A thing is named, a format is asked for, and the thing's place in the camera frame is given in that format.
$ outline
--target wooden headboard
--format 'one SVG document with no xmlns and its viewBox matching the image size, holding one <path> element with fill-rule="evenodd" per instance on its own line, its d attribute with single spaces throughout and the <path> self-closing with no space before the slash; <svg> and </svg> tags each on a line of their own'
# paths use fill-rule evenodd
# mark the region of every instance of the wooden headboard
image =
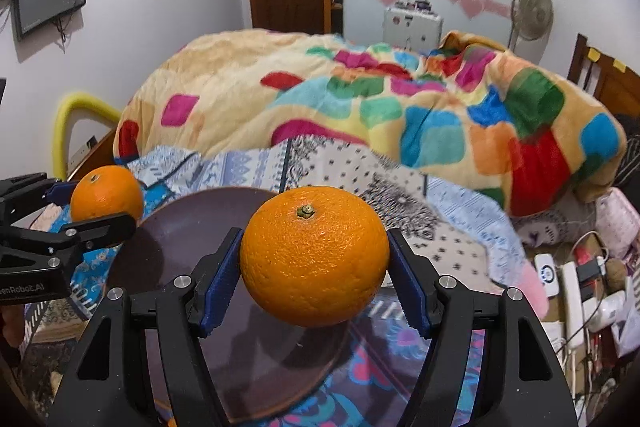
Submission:
<svg viewBox="0 0 640 427">
<path fill-rule="evenodd" d="M 583 74 L 584 85 L 580 86 Z M 613 114 L 640 116 L 640 76 L 616 58 L 590 47 L 584 35 L 578 34 L 567 79 L 592 92 Z"/>
</svg>

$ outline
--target metal screw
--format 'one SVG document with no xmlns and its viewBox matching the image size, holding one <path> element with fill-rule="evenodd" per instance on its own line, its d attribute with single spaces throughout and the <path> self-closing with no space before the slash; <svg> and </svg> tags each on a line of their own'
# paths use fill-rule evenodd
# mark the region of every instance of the metal screw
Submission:
<svg viewBox="0 0 640 427">
<path fill-rule="evenodd" d="M 191 277 L 189 277 L 188 275 L 178 275 L 178 277 L 174 279 L 174 286 L 176 288 L 187 288 L 187 286 L 190 284 Z"/>
<path fill-rule="evenodd" d="M 120 297 L 122 297 L 123 293 L 124 292 L 122 291 L 122 288 L 111 288 L 107 293 L 107 298 L 110 301 L 117 301 Z"/>
<path fill-rule="evenodd" d="M 438 282 L 440 283 L 440 286 L 449 290 L 455 288 L 456 284 L 458 284 L 458 281 L 456 281 L 450 275 L 443 275 L 442 277 L 440 277 L 440 279 L 438 279 Z"/>
<path fill-rule="evenodd" d="M 522 301 L 522 292 L 520 290 L 518 290 L 517 288 L 509 288 L 507 290 L 507 296 L 508 298 L 510 298 L 512 301 Z"/>
</svg>

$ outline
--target orange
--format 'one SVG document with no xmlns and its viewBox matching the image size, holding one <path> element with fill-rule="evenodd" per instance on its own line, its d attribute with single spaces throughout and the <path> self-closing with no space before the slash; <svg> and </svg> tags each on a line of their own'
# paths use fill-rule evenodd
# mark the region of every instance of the orange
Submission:
<svg viewBox="0 0 640 427">
<path fill-rule="evenodd" d="M 357 315 L 376 294 L 389 261 L 373 208 L 333 187 L 288 190 L 263 204 L 246 227 L 240 271 L 254 300 L 304 327 Z"/>
<path fill-rule="evenodd" d="M 80 180 L 71 195 L 71 219 L 84 221 L 119 212 L 140 219 L 144 204 L 140 185 L 129 169 L 108 165 Z"/>
</svg>

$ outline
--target magenta patch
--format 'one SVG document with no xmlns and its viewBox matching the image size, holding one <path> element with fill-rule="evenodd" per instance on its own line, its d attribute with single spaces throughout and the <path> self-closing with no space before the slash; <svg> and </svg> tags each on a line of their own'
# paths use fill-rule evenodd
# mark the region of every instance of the magenta patch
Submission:
<svg viewBox="0 0 640 427">
<path fill-rule="evenodd" d="M 163 127 L 184 125 L 199 99 L 199 96 L 192 94 L 174 94 L 162 112 L 160 125 Z"/>
<path fill-rule="evenodd" d="M 372 69 L 377 67 L 378 61 L 368 53 L 351 53 L 347 50 L 340 50 L 335 54 L 335 62 L 340 62 L 350 70 L 353 68 Z"/>
<path fill-rule="evenodd" d="M 271 146 L 284 142 L 284 140 L 288 140 L 289 138 L 305 136 L 308 134 L 314 136 L 326 136 L 327 138 L 337 138 L 349 143 L 367 144 L 356 136 L 351 136 L 351 134 L 340 131 L 334 131 L 333 129 L 327 129 L 327 127 L 322 127 L 321 125 L 308 120 L 289 120 L 287 123 L 283 123 L 273 131 L 273 134 L 271 135 Z"/>
<path fill-rule="evenodd" d="M 491 52 L 487 53 L 478 62 L 467 62 L 460 73 L 458 73 L 458 76 L 456 76 L 456 84 L 458 84 L 465 92 L 473 92 L 482 81 L 484 68 L 486 68 L 489 62 L 494 60 L 494 58 L 495 53 Z"/>
<path fill-rule="evenodd" d="M 424 84 L 417 84 L 404 78 L 397 76 L 391 77 L 391 91 L 395 94 L 404 94 L 405 96 L 413 96 L 421 91 L 439 91 L 445 92 L 446 89 L 442 84 L 428 80 Z"/>
</svg>

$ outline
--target blue gripper pad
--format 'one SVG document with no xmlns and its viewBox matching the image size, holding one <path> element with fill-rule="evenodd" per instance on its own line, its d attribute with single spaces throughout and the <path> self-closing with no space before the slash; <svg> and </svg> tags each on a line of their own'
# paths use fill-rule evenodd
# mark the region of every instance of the blue gripper pad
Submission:
<svg viewBox="0 0 640 427">
<path fill-rule="evenodd" d="M 409 267 L 402 249 L 393 235 L 387 232 L 389 240 L 388 272 L 394 284 L 396 295 L 402 306 L 407 323 L 418 330 L 420 336 L 430 338 L 431 323 L 427 318 L 427 300 L 422 288 Z"/>
<path fill-rule="evenodd" d="M 200 321 L 200 329 L 209 336 L 211 331 L 222 324 L 225 318 L 226 309 L 234 294 L 238 280 L 240 279 L 240 242 L 243 231 L 236 235 L 231 247 L 227 251 L 225 258 L 220 263 L 220 268 L 209 289 L 207 289 L 204 315 Z"/>
</svg>

